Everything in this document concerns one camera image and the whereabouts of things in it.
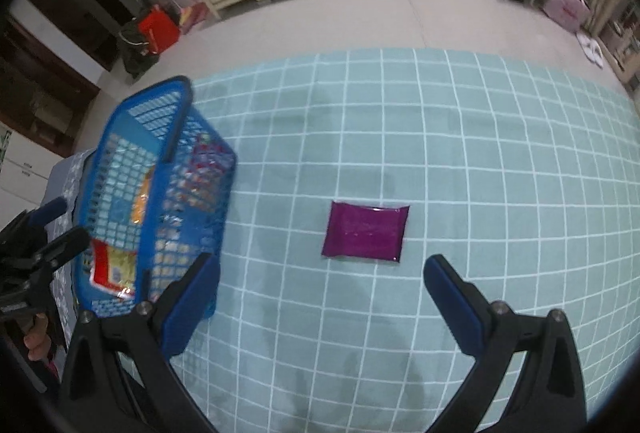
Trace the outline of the left hand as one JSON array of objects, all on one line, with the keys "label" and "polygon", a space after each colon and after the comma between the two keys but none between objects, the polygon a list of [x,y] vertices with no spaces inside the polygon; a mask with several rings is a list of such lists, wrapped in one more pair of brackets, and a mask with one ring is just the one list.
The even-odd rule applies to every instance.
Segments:
[{"label": "left hand", "polygon": [[42,361],[49,354],[51,339],[47,332],[48,324],[49,320],[46,314],[36,314],[32,327],[25,333],[24,343],[31,361]]}]

